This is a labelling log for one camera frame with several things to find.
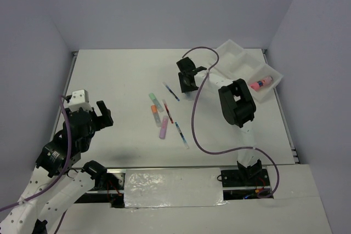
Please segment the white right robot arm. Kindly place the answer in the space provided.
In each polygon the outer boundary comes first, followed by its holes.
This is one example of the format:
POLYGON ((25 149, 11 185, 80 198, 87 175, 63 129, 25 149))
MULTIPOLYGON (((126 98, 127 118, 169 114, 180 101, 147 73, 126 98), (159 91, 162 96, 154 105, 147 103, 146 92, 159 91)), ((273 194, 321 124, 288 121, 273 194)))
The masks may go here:
POLYGON ((196 67, 189 57, 180 59, 176 64, 179 68, 178 77, 182 93, 197 92, 191 112, 191 132, 197 148, 209 155, 223 155, 238 151, 239 181, 244 185, 253 184, 262 171, 262 162, 254 157, 256 144, 251 124, 257 108, 246 82, 241 78, 235 81, 222 78, 210 73, 210 70, 203 66, 196 67), (210 88, 218 93, 224 119, 230 125, 240 128, 243 134, 243 146, 211 152, 199 144, 195 134, 195 112, 200 93, 206 82, 210 82, 210 88))

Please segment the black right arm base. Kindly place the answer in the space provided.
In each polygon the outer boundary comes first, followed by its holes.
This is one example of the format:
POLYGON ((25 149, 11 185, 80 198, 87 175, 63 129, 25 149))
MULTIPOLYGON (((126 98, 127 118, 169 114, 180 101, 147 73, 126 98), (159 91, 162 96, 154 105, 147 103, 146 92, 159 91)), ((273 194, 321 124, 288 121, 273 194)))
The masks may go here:
POLYGON ((267 169, 260 160, 248 167, 237 163, 236 169, 221 170, 217 180, 222 184, 225 201, 273 197, 267 169))

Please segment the green highlighter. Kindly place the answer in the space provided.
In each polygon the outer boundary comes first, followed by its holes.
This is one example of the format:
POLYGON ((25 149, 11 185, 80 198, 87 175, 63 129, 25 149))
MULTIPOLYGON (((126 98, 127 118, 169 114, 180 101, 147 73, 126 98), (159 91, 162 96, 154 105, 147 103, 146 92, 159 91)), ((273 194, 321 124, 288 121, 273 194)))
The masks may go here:
POLYGON ((151 101, 154 103, 154 105, 156 106, 157 110, 159 112, 163 112, 164 109, 162 107, 162 105, 160 104, 160 102, 158 101, 157 97, 154 95, 154 93, 149 93, 149 98, 151 99, 151 101))

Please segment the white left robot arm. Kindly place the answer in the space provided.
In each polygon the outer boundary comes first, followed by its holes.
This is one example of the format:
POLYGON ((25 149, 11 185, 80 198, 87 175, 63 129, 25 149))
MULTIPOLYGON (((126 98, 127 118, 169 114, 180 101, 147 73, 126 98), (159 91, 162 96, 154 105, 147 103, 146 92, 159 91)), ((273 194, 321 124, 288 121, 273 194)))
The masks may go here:
POLYGON ((1 221, 1 233, 47 233, 87 191, 106 186, 107 169, 96 161, 87 162, 74 178, 68 177, 95 133, 114 123, 105 103, 97 101, 97 106, 100 116, 85 106, 61 107, 63 128, 43 147, 19 200, 1 208, 10 211, 1 221))

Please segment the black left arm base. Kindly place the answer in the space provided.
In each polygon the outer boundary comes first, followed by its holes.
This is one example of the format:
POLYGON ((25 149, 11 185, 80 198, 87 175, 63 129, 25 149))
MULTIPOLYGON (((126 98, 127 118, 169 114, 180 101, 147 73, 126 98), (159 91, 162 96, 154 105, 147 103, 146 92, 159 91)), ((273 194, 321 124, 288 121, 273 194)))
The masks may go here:
POLYGON ((108 172, 107 168, 96 161, 87 162, 82 172, 87 172, 92 177, 94 185, 77 203, 108 203, 112 208, 124 208, 125 173, 108 172))

